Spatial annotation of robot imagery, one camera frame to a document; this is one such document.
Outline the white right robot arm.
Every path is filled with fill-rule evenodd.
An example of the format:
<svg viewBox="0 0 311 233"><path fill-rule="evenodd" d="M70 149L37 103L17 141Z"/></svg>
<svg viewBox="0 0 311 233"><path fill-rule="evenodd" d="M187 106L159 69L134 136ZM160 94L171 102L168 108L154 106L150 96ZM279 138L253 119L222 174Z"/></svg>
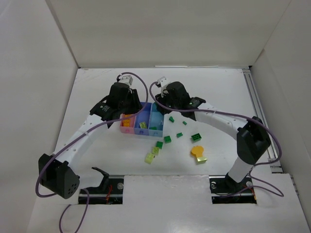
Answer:
<svg viewBox="0 0 311 233"><path fill-rule="evenodd" d="M152 95L161 114L180 112L182 116L212 126L236 141L238 157L225 176L227 185L238 186L270 147L267 128L260 118L222 112L200 97L191 97L181 82L161 78L152 85L161 90Z"/></svg>

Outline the lime sloped lego piece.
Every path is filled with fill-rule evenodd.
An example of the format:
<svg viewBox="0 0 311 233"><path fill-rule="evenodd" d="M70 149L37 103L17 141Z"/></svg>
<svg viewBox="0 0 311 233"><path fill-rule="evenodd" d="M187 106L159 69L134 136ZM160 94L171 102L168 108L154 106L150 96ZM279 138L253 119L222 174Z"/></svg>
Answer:
<svg viewBox="0 0 311 233"><path fill-rule="evenodd" d="M207 161L207 158L205 156L199 156L199 157L196 157L196 163L197 164L203 164Z"/></svg>

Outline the pale green sloped lego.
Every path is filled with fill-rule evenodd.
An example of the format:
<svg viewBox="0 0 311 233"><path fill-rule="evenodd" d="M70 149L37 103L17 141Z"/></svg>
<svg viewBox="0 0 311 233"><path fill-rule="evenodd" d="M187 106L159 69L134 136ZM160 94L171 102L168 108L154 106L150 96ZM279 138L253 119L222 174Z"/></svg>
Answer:
<svg viewBox="0 0 311 233"><path fill-rule="evenodd" d="M139 126L140 126L141 129L147 129L148 128L146 122L140 122Z"/></svg>

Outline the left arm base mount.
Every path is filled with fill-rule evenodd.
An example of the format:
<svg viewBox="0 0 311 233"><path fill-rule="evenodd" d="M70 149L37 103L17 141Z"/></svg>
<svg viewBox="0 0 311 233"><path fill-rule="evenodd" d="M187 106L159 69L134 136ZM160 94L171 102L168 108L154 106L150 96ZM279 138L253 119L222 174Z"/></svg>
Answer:
<svg viewBox="0 0 311 233"><path fill-rule="evenodd" d="M80 178L78 203L90 205L121 205L124 176L110 175L98 167Z"/></svg>

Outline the yellow rectangular lego brick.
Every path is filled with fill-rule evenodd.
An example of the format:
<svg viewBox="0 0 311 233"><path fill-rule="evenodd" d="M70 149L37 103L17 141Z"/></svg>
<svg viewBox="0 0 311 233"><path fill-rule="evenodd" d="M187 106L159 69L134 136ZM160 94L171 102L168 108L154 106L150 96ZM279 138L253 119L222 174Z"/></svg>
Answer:
<svg viewBox="0 0 311 233"><path fill-rule="evenodd" d="M132 116L131 114L123 115L123 118L127 118L127 119L122 121L122 126L123 127L132 127L133 122L135 120L131 116Z"/></svg>

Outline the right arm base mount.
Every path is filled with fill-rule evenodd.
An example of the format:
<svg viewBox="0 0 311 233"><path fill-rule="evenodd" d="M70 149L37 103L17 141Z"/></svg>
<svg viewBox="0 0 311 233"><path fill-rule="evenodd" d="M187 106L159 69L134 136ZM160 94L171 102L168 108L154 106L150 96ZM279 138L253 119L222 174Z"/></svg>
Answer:
<svg viewBox="0 0 311 233"><path fill-rule="evenodd" d="M257 204L251 178L245 177L241 183L230 183L225 176L210 176L209 188L213 204Z"/></svg>

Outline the orange round lego piece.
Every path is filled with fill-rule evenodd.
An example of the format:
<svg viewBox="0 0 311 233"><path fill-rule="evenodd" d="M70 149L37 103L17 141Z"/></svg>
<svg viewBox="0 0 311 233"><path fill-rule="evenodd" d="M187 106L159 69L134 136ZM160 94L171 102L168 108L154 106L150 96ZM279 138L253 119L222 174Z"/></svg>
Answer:
<svg viewBox="0 0 311 233"><path fill-rule="evenodd" d="M190 151L191 155L196 158L203 157L203 152L204 148L202 146L194 146Z"/></svg>

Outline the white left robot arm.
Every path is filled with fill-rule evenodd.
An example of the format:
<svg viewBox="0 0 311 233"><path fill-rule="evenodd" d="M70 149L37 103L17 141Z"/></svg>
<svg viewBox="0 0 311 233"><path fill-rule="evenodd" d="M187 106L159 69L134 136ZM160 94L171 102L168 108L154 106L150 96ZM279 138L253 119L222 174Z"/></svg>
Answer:
<svg viewBox="0 0 311 233"><path fill-rule="evenodd" d="M120 116L136 115L142 109L136 89L129 81L115 82L109 94L95 104L81 127L63 146L52 155L43 154L38 160L39 177L36 185L43 186L64 199L70 198L80 184L75 173L82 156Z"/></svg>

